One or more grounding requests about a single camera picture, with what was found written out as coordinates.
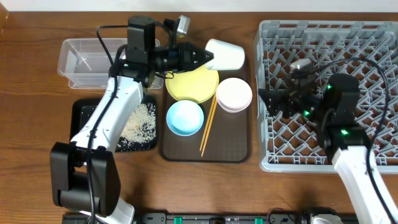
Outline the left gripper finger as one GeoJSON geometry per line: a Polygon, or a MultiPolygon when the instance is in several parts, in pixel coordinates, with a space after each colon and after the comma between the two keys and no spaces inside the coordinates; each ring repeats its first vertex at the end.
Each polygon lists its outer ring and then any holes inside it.
{"type": "Polygon", "coordinates": [[[197,47],[196,45],[194,45],[193,47],[193,55],[196,58],[213,58],[214,54],[206,49],[197,47]]]}
{"type": "Polygon", "coordinates": [[[212,56],[212,55],[206,55],[204,57],[195,57],[193,60],[193,69],[197,69],[197,68],[201,67],[202,65],[210,62],[213,59],[214,59],[214,56],[212,56]]]}

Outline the white cup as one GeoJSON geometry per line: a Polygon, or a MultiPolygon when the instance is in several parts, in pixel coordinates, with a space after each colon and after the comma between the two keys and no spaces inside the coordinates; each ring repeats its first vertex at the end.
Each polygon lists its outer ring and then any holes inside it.
{"type": "Polygon", "coordinates": [[[220,40],[210,39],[205,50],[214,56],[205,64],[208,70],[239,70],[245,61],[245,51],[242,47],[220,40]]]}

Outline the light blue bowl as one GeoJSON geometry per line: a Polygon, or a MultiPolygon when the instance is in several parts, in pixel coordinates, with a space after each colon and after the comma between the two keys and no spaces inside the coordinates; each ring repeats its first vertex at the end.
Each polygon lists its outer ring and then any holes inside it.
{"type": "Polygon", "coordinates": [[[195,102],[182,100],[174,103],[166,114],[168,128],[178,136],[191,136],[203,126],[204,112],[195,102]]]}

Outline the rice leftovers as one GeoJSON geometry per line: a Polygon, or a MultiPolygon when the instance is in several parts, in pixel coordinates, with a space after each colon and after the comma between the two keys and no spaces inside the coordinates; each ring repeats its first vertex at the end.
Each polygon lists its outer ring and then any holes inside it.
{"type": "Polygon", "coordinates": [[[137,150],[148,145],[156,137],[155,104],[142,103],[130,115],[117,147],[137,150]]]}

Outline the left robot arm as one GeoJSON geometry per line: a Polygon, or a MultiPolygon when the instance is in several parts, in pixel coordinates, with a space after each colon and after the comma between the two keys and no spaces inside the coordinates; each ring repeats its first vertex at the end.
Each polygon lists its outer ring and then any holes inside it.
{"type": "Polygon", "coordinates": [[[213,59],[189,42],[190,19],[155,21],[132,16],[127,42],[110,55],[106,91],[84,127],[70,142],[56,142],[50,152],[52,198],[56,206],[88,215],[88,223],[132,223],[134,207],[120,196],[114,153],[132,112],[155,77],[172,78],[213,59]]]}

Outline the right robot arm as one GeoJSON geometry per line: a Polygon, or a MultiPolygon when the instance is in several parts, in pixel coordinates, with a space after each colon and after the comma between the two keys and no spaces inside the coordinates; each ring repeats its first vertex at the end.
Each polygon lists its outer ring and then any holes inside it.
{"type": "Polygon", "coordinates": [[[316,98],[315,77],[299,79],[286,90],[260,88],[258,95],[270,115],[297,113],[314,123],[318,145],[342,179],[360,223],[397,223],[394,203],[374,160],[372,142],[355,120],[359,80],[337,73],[316,98]]]}

